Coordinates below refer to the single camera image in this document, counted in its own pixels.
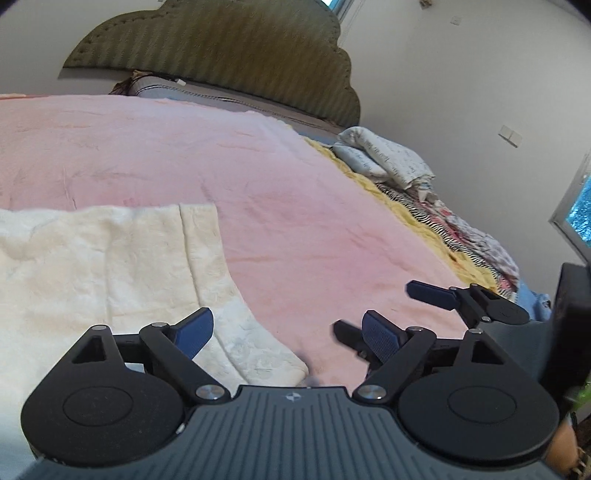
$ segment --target folded cloth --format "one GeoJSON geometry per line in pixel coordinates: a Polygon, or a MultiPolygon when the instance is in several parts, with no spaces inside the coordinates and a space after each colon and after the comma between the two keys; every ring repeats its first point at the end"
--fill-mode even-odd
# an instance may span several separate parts
{"type": "Polygon", "coordinates": [[[519,267],[498,240],[470,226],[457,215],[446,216],[446,221],[468,247],[501,272],[513,285],[519,285],[519,267]]]}
{"type": "Polygon", "coordinates": [[[363,149],[388,173],[396,186],[403,190],[435,177],[429,166],[415,152],[386,140],[367,128],[350,127],[339,133],[338,137],[350,147],[363,149]]]}
{"type": "Polygon", "coordinates": [[[135,333],[202,306],[213,311],[214,337],[194,361],[233,393],[305,378],[305,364],[256,322],[232,281],[213,205],[0,210],[0,478],[33,459],[21,407],[88,327],[135,333]]]}
{"type": "Polygon", "coordinates": [[[368,157],[367,153],[355,147],[336,142],[332,146],[332,151],[337,157],[344,161],[348,167],[355,173],[367,177],[374,183],[387,181],[390,175],[376,162],[368,157]]]}

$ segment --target zebra-striped fabric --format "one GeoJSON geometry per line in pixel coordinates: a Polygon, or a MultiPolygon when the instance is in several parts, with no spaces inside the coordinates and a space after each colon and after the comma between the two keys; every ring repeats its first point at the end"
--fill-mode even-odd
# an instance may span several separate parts
{"type": "Polygon", "coordinates": [[[497,269],[491,266],[480,255],[475,253],[474,250],[471,250],[465,244],[463,244],[454,234],[453,230],[451,230],[451,228],[445,223],[444,219],[431,214],[424,208],[417,206],[415,201],[413,201],[409,195],[399,192],[385,183],[378,183],[376,184],[376,187],[381,192],[385,193],[388,198],[390,198],[390,200],[403,205],[418,222],[427,225],[441,238],[441,240],[450,250],[464,253],[470,258],[470,260],[472,260],[476,267],[485,268],[490,271],[493,278],[495,279],[498,294],[508,300],[515,301],[517,294],[509,280],[507,280],[497,269]]]}

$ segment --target blue gripper pad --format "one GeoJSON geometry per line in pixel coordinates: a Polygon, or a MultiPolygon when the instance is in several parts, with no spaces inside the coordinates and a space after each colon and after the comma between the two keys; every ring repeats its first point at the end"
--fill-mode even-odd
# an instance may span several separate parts
{"type": "Polygon", "coordinates": [[[384,364],[407,341],[406,332],[374,310],[368,310],[361,321],[363,341],[384,364]]]}
{"type": "Polygon", "coordinates": [[[213,313],[199,309],[172,327],[175,346],[193,359],[213,335],[213,313]]]}
{"type": "Polygon", "coordinates": [[[445,310],[455,310],[460,306],[456,294],[448,288],[436,287],[428,283],[411,280],[406,286],[407,295],[414,300],[428,303],[445,310]]]}

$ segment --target window frame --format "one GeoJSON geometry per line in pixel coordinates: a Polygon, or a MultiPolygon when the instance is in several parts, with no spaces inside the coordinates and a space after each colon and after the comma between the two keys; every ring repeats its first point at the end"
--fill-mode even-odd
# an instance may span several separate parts
{"type": "Polygon", "coordinates": [[[562,234],[566,241],[574,248],[575,252],[587,264],[591,264],[591,248],[582,240],[579,234],[570,225],[566,217],[569,215],[570,209],[579,198],[583,186],[587,182],[591,174],[591,151],[587,152],[583,162],[581,163],[573,181],[566,190],[564,197],[558,204],[550,218],[550,223],[562,234]]]}
{"type": "Polygon", "coordinates": [[[328,7],[337,16],[339,21],[342,21],[352,3],[353,0],[332,0],[328,7]]]}

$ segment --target metal screw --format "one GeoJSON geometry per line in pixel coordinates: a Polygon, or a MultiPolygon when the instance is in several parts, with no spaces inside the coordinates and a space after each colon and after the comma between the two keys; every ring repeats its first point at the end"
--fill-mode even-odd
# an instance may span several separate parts
{"type": "Polygon", "coordinates": [[[219,385],[204,385],[195,391],[195,395],[204,400],[218,400],[224,396],[226,390],[219,385]]]}
{"type": "Polygon", "coordinates": [[[379,385],[363,385],[357,389],[357,393],[367,400],[381,400],[386,396],[386,389],[379,385]]]}

